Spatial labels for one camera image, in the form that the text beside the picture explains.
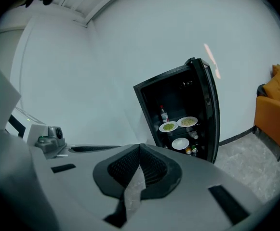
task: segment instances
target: tiled floor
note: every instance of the tiled floor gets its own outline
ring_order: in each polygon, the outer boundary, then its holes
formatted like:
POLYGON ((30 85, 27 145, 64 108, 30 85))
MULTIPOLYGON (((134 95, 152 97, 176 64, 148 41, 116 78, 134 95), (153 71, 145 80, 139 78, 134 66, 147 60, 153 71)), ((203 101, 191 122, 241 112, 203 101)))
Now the tiled floor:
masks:
MULTIPOLYGON (((279 147, 265 133, 248 134, 220 146, 215 165, 248 186, 263 202, 280 194, 279 147)), ((140 206, 140 193, 145 189, 144 175, 139 167, 125 190, 127 220, 140 206)))

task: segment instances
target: orange armchair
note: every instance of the orange armchair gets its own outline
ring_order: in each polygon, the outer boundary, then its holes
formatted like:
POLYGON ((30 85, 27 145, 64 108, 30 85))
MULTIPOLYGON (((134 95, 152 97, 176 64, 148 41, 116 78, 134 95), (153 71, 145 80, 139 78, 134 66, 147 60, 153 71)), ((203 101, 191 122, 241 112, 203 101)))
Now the orange armchair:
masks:
POLYGON ((257 97, 254 124, 280 146, 280 101, 257 97))

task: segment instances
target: mini fridge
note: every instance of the mini fridge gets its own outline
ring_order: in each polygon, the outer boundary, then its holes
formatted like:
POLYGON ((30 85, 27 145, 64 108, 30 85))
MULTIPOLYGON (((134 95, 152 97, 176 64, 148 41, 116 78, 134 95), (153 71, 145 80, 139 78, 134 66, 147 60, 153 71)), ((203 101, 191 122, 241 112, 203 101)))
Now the mini fridge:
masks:
POLYGON ((208 63, 200 58, 190 58, 183 66, 133 88, 157 146, 214 163, 219 144, 220 114, 217 90, 208 63), (161 105, 170 121, 177 122, 187 116, 198 121, 191 127, 161 132, 161 105), (195 149, 195 153, 174 149, 172 142, 178 138, 188 139, 189 147, 195 149))

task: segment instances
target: black vent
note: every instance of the black vent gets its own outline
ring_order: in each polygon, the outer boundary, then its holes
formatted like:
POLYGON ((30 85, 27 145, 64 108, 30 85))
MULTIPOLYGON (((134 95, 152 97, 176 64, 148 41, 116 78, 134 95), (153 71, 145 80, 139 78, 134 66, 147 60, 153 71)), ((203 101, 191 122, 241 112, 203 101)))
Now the black vent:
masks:
POLYGON ((119 146, 76 146, 69 149, 70 152, 85 153, 85 152, 95 152, 100 150, 108 150, 117 148, 119 146))
POLYGON ((141 150, 140 165, 144 173, 146 187, 162 180, 168 171, 166 164, 147 150, 141 150))
POLYGON ((139 167, 140 150, 135 149, 111 163, 107 171, 120 185, 126 188, 139 167))
POLYGON ((59 173, 59 172, 63 172, 72 168, 75 168, 76 166, 74 164, 65 164, 65 165, 61 165, 61 166, 56 166, 56 167, 52 167, 52 171, 53 173, 59 173))
POLYGON ((208 189, 227 217, 235 225, 248 217, 248 212, 231 196, 223 186, 214 186, 208 189))

